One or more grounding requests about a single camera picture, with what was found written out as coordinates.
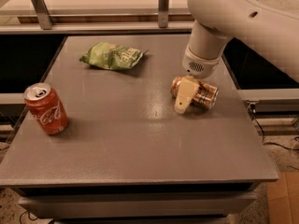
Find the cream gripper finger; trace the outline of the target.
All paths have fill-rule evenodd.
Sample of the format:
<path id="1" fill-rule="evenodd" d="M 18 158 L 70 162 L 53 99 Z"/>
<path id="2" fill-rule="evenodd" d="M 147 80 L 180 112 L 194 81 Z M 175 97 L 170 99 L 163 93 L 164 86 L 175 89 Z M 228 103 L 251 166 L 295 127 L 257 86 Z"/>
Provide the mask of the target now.
<path id="1" fill-rule="evenodd" d="M 178 77 L 174 80 L 175 110 L 179 114 L 187 110 L 198 89 L 199 82 L 194 76 Z"/>

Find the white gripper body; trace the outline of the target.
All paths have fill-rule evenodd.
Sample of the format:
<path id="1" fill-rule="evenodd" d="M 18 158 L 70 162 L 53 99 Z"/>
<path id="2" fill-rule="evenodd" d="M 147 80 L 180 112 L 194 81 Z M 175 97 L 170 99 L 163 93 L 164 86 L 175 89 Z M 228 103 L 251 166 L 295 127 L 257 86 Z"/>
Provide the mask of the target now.
<path id="1" fill-rule="evenodd" d="M 204 79 L 212 75 L 220 59 L 220 57 L 212 60 L 203 59 L 194 55 L 189 48 L 186 48 L 182 66 L 188 74 Z"/>

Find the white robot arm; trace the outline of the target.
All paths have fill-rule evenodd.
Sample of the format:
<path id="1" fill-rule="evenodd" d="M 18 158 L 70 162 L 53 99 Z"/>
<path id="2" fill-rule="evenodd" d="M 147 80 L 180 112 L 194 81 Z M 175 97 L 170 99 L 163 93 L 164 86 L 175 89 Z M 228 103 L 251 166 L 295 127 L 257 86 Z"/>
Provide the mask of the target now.
<path id="1" fill-rule="evenodd" d="M 194 18 L 182 66 L 175 110 L 185 113 L 200 81 L 210 77 L 236 38 L 292 79 L 299 81 L 299 18 L 258 0 L 188 0 Z"/>

